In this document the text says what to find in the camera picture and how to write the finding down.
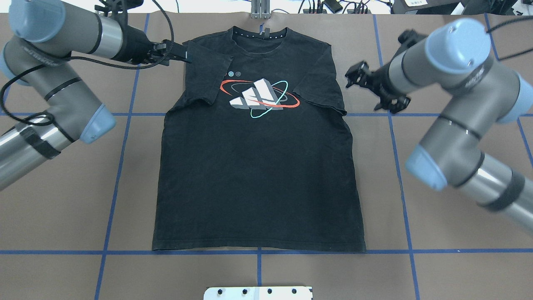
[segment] wire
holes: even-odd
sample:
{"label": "wire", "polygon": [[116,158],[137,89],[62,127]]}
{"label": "wire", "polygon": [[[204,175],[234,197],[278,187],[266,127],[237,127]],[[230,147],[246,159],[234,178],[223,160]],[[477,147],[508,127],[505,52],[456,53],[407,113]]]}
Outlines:
{"label": "wire", "polygon": [[384,3],[384,4],[386,4],[387,6],[392,6],[392,3],[391,3],[390,0],[389,0],[388,2],[381,1],[381,0],[376,0],[376,1],[381,2],[381,3]]}
{"label": "wire", "polygon": [[[155,3],[155,5],[157,5],[157,7],[159,8],[159,10],[161,10],[161,13],[163,13],[163,15],[165,16],[165,19],[167,20],[168,22],[168,27],[170,29],[170,36],[171,36],[171,44],[170,44],[170,47],[167,49],[167,51],[165,51],[165,53],[163,54],[163,56],[156,62],[154,62],[153,64],[151,65],[147,65],[147,66],[136,66],[136,67],[128,67],[128,66],[121,66],[121,65],[115,65],[115,64],[110,64],[110,63],[107,63],[107,62],[104,62],[104,61],[100,61],[100,60],[96,60],[96,59],[92,59],[92,58],[87,58],[87,57],[69,57],[69,58],[65,58],[65,60],[86,60],[86,61],[90,61],[90,62],[94,62],[96,64],[100,64],[100,65],[104,65],[104,66],[108,66],[108,67],[114,67],[114,68],[120,68],[120,69],[128,69],[128,70],[141,70],[141,69],[148,69],[148,68],[151,68],[151,67],[154,67],[156,65],[159,65],[161,64],[161,62],[163,62],[167,57],[168,57],[168,54],[172,51],[172,47],[174,46],[174,29],[172,27],[172,22],[170,21],[170,18],[168,17],[168,14],[165,12],[165,10],[161,7],[161,5],[159,5],[159,3],[157,3],[156,0],[152,0],[152,2]],[[20,73],[19,75],[15,76],[14,78],[12,78],[11,80],[9,80],[6,84],[4,84],[4,86],[2,87],[2,89],[0,90],[0,108],[2,109],[3,112],[5,112],[5,114],[16,120],[16,121],[19,121],[21,123],[24,123],[24,124],[27,124],[27,125],[35,125],[35,126],[47,126],[47,125],[50,125],[54,122],[54,116],[48,112],[42,112],[42,113],[39,113],[37,115],[39,116],[45,116],[48,121],[47,122],[44,122],[44,123],[34,123],[34,122],[29,122],[25,119],[21,119],[21,118],[18,118],[16,117],[15,115],[13,115],[12,113],[10,113],[7,108],[5,107],[5,100],[4,100],[4,97],[5,97],[5,92],[6,90],[14,83],[16,82],[17,80],[21,79],[22,77],[28,75],[29,73],[33,72],[33,71],[36,71],[36,70],[39,70],[41,68],[44,68],[45,65],[39,65],[39,66],[36,66],[36,67],[33,67],[33,68],[30,68],[30,69],[27,69],[26,71]]]}
{"label": "wire", "polygon": [[512,54],[512,55],[509,55],[509,56],[502,57],[502,58],[499,59],[499,61],[506,60],[506,59],[513,58],[513,57],[517,57],[517,56],[520,56],[520,55],[524,55],[524,54],[529,53],[531,51],[533,51],[533,48],[527,49],[527,50],[524,50],[522,52],[518,52],[518,53],[515,53],[515,54]]}
{"label": "wire", "polygon": [[487,33],[491,33],[491,32],[493,32],[494,30],[496,30],[496,29],[498,29],[500,27],[504,27],[504,26],[512,24],[512,23],[521,22],[521,21],[527,21],[527,20],[533,20],[533,15],[528,15],[526,17],[522,17],[522,18],[518,18],[518,19],[512,19],[512,20],[509,20],[509,21],[501,22],[500,24],[498,24],[498,25],[490,28],[489,30],[487,30]]}
{"label": "wire", "polygon": [[283,11],[284,13],[289,13],[288,11],[282,10],[282,9],[275,9],[275,10],[272,10],[272,11]]}
{"label": "wire", "polygon": [[363,3],[363,7],[365,8],[365,10],[361,9],[361,13],[368,13],[368,3],[370,2],[370,0],[367,0],[366,2]]}
{"label": "wire", "polygon": [[[7,88],[9,88],[13,83],[15,83],[17,80],[23,78],[24,76],[30,74],[31,72],[33,71],[36,71],[36,70],[39,70],[39,69],[42,69],[44,68],[45,65],[38,65],[36,67],[33,67],[33,68],[30,68],[30,69],[27,69],[25,70],[24,72],[20,73],[19,75],[13,77],[12,79],[10,79],[6,84],[4,84],[4,86],[2,87],[2,89],[0,90],[0,107],[2,108],[2,111],[5,112],[5,114],[16,120],[16,121],[19,121],[21,123],[24,123],[24,124],[27,124],[27,125],[35,125],[35,126],[48,126],[52,123],[54,123],[54,116],[48,112],[42,112],[42,113],[38,113],[38,114],[33,114],[25,119],[21,119],[21,118],[18,118],[16,117],[15,115],[13,115],[9,110],[7,110],[7,108],[5,107],[5,100],[4,100],[4,97],[5,97],[5,91],[7,90]],[[45,118],[48,119],[48,121],[44,122],[44,123],[34,123],[34,122],[30,122],[28,121],[29,119],[33,119],[34,117],[37,117],[37,116],[44,116]]]}
{"label": "wire", "polygon": [[[305,0],[302,0],[302,3],[300,3],[300,8],[298,9],[298,13],[300,13],[300,11],[302,10],[302,6],[303,6],[304,2],[305,2]],[[307,2],[309,2],[309,10],[311,10],[311,1],[307,0]]]}
{"label": "wire", "polygon": [[357,8],[357,2],[354,2],[354,1],[341,1],[341,2],[348,2],[348,4],[344,7],[344,9],[341,12],[341,14],[343,14],[346,11],[346,9],[348,8],[348,6],[350,6],[350,4],[354,4],[354,8],[353,8],[354,11]]}
{"label": "wire", "polygon": [[163,56],[158,61],[154,62],[151,65],[147,65],[147,66],[128,67],[128,66],[110,64],[108,62],[104,62],[104,61],[100,61],[100,60],[96,60],[96,59],[92,59],[92,58],[88,58],[88,57],[83,57],[83,56],[67,57],[67,58],[65,58],[65,60],[86,60],[86,61],[94,62],[96,64],[100,64],[100,65],[104,65],[104,66],[108,66],[108,67],[115,67],[115,68],[119,68],[119,69],[126,69],[126,70],[144,70],[144,69],[152,68],[152,67],[155,67],[156,65],[161,64],[168,57],[168,54],[172,51],[172,47],[174,46],[174,28],[172,27],[172,22],[170,21],[170,18],[168,17],[168,14],[161,7],[161,5],[159,5],[159,3],[157,3],[156,0],[152,0],[152,2],[154,2],[155,5],[157,5],[157,7],[161,11],[161,13],[163,13],[163,15],[165,16],[165,19],[168,22],[168,27],[170,29],[170,37],[171,37],[170,47],[167,49],[165,54],[163,54]]}

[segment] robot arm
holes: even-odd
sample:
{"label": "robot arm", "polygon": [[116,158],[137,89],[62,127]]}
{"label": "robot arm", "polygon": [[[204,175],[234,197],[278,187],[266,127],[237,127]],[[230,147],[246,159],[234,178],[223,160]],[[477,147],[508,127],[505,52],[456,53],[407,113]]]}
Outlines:
{"label": "robot arm", "polygon": [[375,72],[365,62],[353,66],[347,87],[371,89],[381,98],[375,109],[396,113],[409,104],[406,94],[440,84],[452,99],[415,147],[407,170],[437,191],[458,188],[533,234],[532,181],[478,149],[492,124],[513,122],[527,112],[531,85],[489,56],[489,35],[473,19],[447,24],[406,48]]}
{"label": "robot arm", "polygon": [[115,19],[60,0],[12,1],[9,18],[15,35],[2,50],[0,69],[14,79],[38,67],[17,82],[33,86],[50,107],[0,137],[0,191],[76,140],[92,143],[115,126],[113,115],[69,66],[71,51],[133,65],[187,61],[183,46],[149,41],[127,25],[127,9],[116,1],[102,2],[106,7],[101,9],[106,15],[112,11]]}

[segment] black t-shirt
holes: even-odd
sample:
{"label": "black t-shirt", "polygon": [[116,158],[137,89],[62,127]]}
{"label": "black t-shirt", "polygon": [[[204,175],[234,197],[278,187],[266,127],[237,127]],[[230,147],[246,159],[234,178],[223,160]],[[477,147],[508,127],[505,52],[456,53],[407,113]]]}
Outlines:
{"label": "black t-shirt", "polygon": [[364,252],[331,46],[289,28],[186,43],[165,116],[152,248]]}

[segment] blue tape line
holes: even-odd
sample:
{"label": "blue tape line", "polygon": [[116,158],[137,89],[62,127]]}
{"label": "blue tape line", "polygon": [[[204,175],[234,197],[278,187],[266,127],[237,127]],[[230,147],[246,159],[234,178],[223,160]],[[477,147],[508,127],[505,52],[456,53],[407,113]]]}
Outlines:
{"label": "blue tape line", "polygon": [[0,250],[0,255],[102,255],[101,250]]}
{"label": "blue tape line", "polygon": [[152,117],[152,116],[165,116],[166,113],[113,113],[113,116],[143,116],[143,117]]}
{"label": "blue tape line", "polygon": [[[261,250],[263,255],[390,255],[390,254],[461,254],[461,253],[533,253],[533,248],[465,248],[465,249],[375,249],[359,252],[307,250]],[[102,250],[0,250],[0,255],[102,255]],[[259,250],[108,250],[109,255],[258,255]]]}
{"label": "blue tape line", "polygon": [[415,254],[461,254],[461,253],[533,253],[531,248],[494,248],[494,249],[415,249]]}
{"label": "blue tape line", "polygon": [[438,117],[440,113],[397,113],[391,114],[392,117]]}
{"label": "blue tape line", "polygon": [[262,278],[262,271],[261,271],[261,264],[262,264],[262,248],[258,247],[257,249],[257,286],[263,286],[263,278]]}
{"label": "blue tape line", "polygon": [[[491,26],[490,26],[489,17],[487,15],[487,13],[485,13],[484,15],[485,15],[485,23],[487,24],[487,29],[490,30]],[[494,51],[494,57],[496,58],[496,60],[499,60],[498,50],[496,50],[496,44],[494,43],[494,39],[492,38],[492,33],[490,33],[489,35],[490,35],[490,42],[492,44],[492,50]],[[533,114],[524,114],[524,116],[530,117],[530,116],[533,116]],[[518,128],[520,130],[520,135],[522,136],[522,140],[524,142],[524,146],[526,147],[526,151],[528,153],[529,163],[533,167],[533,156],[531,155],[531,149],[529,148],[529,143],[528,143],[528,140],[526,138],[526,134],[524,133],[524,128],[522,127],[522,122],[520,122],[520,118],[516,119],[516,123],[518,124]]]}
{"label": "blue tape line", "polygon": [[257,255],[257,250],[108,250],[107,255]]}
{"label": "blue tape line", "polygon": [[387,113],[348,113],[347,117],[383,117],[388,116]]}
{"label": "blue tape line", "polygon": [[524,146],[526,147],[526,151],[528,152],[529,163],[531,163],[531,166],[533,167],[533,156],[531,155],[531,149],[529,148],[528,139],[526,138],[526,134],[524,133],[524,128],[522,127],[522,122],[520,122],[520,118],[516,119],[516,122],[518,123],[518,129],[520,129],[520,135],[522,136],[522,140],[524,141]]}
{"label": "blue tape line", "polygon": [[[383,59],[382,59],[382,54],[381,54],[381,45],[379,43],[379,31],[377,29],[376,15],[373,14],[372,17],[374,19],[374,31],[376,34],[376,45],[377,45],[377,53],[379,56],[379,65],[383,66]],[[396,162],[396,173],[398,176],[398,181],[400,183],[401,202],[402,202],[402,208],[403,208],[403,222],[405,224],[407,246],[409,248],[409,259],[411,262],[411,272],[413,274],[413,285],[415,288],[415,297],[416,297],[416,300],[420,300],[420,292],[418,290],[418,278],[416,276],[415,256],[413,255],[413,245],[411,243],[411,232],[409,230],[409,218],[407,216],[407,206],[405,204],[405,196],[403,193],[403,183],[401,180],[400,162],[398,160],[398,149],[396,147],[396,137],[394,136],[394,128],[392,124],[392,114],[390,114],[388,118],[389,118],[389,129],[391,132],[391,139],[392,139],[392,149],[394,151],[394,161]]]}
{"label": "blue tape line", "polygon": [[[144,33],[148,30],[148,21],[150,20],[150,14],[146,14],[146,20],[144,22]],[[109,236],[111,235],[111,226],[113,224],[113,216],[115,214],[115,206],[117,203],[117,195],[118,195],[118,184],[120,182],[120,176],[122,175],[122,166],[124,163],[124,152],[126,151],[126,142],[128,140],[128,133],[130,131],[130,124],[131,124],[131,113],[133,112],[133,106],[135,104],[135,95],[137,92],[137,83],[139,81],[139,73],[141,70],[136,70],[135,72],[135,81],[133,83],[133,90],[132,90],[132,96],[130,101],[130,109],[128,110],[128,120],[126,122],[126,130],[124,131],[124,139],[122,141],[122,150],[120,151],[120,160],[118,162],[118,171],[117,171],[117,178],[115,181],[115,189],[113,191],[113,199],[111,201],[111,209],[109,211],[109,219],[107,222],[107,229],[106,229],[106,239],[103,245],[103,253],[102,253],[102,261],[100,263],[100,271],[98,272],[98,280],[96,282],[96,291],[94,292],[94,300],[98,300],[100,297],[100,288],[102,286],[102,278],[103,278],[103,272],[106,265],[106,256],[107,256],[107,249],[109,246]]]}
{"label": "blue tape line", "polygon": [[[485,24],[487,25],[487,29],[490,30],[489,15],[485,13],[484,16],[485,16]],[[499,60],[498,51],[496,51],[496,44],[494,44],[492,33],[489,33],[489,36],[490,36],[490,44],[492,45],[492,51],[494,51],[494,57],[496,58],[496,60]]]}
{"label": "blue tape line", "polygon": [[379,43],[379,32],[377,30],[377,19],[375,14],[372,15],[372,19],[374,20],[374,33],[376,35],[377,57],[379,58],[379,65],[383,66],[383,58],[381,55],[381,45]]}

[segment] t-shirt hem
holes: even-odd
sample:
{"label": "t-shirt hem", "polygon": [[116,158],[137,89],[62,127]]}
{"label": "t-shirt hem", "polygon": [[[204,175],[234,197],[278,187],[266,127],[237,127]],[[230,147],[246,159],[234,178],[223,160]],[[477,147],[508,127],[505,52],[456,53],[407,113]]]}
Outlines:
{"label": "t-shirt hem", "polygon": [[349,243],[315,243],[281,240],[244,240],[244,239],[213,239],[213,240],[154,240],[152,250],[183,250],[212,247],[268,247],[288,250],[326,251],[326,252],[357,252],[366,253],[364,242]]}

